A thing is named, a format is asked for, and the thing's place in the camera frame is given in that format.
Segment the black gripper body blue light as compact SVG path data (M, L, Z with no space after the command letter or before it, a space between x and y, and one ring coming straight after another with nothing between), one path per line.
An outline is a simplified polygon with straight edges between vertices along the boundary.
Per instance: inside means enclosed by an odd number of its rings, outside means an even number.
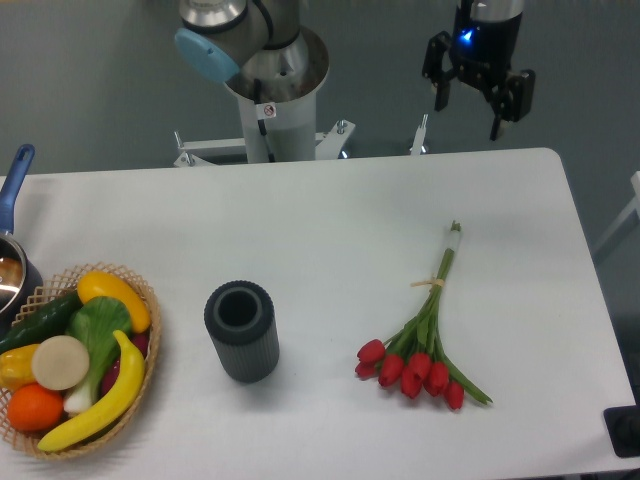
M457 2L449 58L461 82L477 90L504 82L522 14L522 1Z

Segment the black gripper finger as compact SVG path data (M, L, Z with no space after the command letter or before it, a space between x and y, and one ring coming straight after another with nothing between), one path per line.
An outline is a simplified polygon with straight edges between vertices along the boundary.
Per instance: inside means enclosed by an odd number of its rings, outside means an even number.
M518 122L530 112L535 82L536 73L533 70L507 72L505 81L491 98L494 112L490 133L492 141L501 135L503 123Z
M435 111L442 111L447 107L451 90L451 80L456 76L455 70L445 70L443 61L451 47L451 36L442 31L433 36L427 44L422 76L431 81L435 88Z

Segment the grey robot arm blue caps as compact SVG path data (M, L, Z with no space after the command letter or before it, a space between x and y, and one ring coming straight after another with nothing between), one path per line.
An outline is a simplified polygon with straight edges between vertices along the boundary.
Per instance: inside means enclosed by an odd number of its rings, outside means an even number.
M502 123L529 113L536 75L511 68L523 9L521 1L457 3L453 30L429 40L423 61L435 110L447 106L450 85L459 80L490 104L491 139ZM301 25L296 1L182 1L179 14L183 26L174 42L182 58L252 104L304 98L327 77L326 46Z

